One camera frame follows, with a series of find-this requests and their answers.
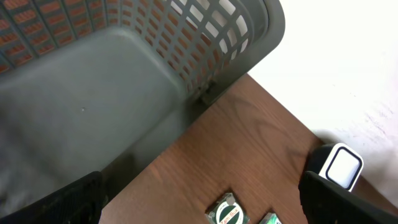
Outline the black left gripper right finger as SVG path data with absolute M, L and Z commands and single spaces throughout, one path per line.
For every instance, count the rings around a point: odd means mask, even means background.
M 309 223 L 397 224 L 391 214 L 312 171 L 298 185 L 300 204 Z

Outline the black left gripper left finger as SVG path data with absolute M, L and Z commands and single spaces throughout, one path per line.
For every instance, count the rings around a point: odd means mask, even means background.
M 1 218 L 2 224 L 98 224 L 105 200 L 103 176 L 92 172 Z

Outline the green tissue pack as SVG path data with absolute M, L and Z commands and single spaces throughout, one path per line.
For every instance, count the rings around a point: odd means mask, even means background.
M 272 212 L 267 213 L 259 224 L 282 224 L 279 217 Z

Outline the round black tin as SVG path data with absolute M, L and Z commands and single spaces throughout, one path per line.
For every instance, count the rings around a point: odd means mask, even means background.
M 225 193 L 205 212 L 211 224 L 247 224 L 247 213 L 232 192 Z

